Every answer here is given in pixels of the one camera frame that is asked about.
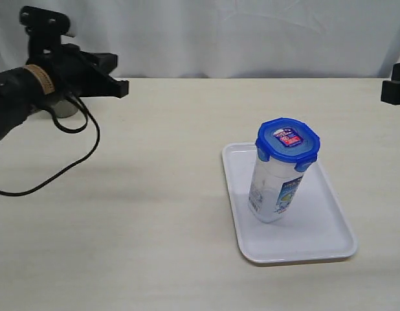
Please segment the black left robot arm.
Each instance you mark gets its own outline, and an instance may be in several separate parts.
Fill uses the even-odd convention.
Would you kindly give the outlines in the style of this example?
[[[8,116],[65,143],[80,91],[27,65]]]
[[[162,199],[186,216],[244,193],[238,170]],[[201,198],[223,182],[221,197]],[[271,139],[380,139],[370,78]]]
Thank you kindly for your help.
[[[71,19],[60,12],[23,6],[19,22],[28,39],[25,65],[0,73],[0,140],[41,110],[53,113],[53,106],[68,94],[80,98],[116,97],[129,93],[127,80],[116,80],[118,55],[85,52],[79,46],[62,43],[70,36]]]

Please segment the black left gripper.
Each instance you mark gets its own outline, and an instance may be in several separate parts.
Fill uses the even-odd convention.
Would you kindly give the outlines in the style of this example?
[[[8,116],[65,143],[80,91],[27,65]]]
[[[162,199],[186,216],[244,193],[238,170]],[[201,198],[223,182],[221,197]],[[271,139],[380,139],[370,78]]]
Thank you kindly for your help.
[[[93,64],[114,70],[118,56],[109,52],[83,52],[79,46],[63,43],[72,19],[61,12],[25,5],[19,23],[28,36],[28,58],[20,69],[20,88],[26,100],[73,92],[79,97],[123,98],[129,94],[127,80],[94,75]]]

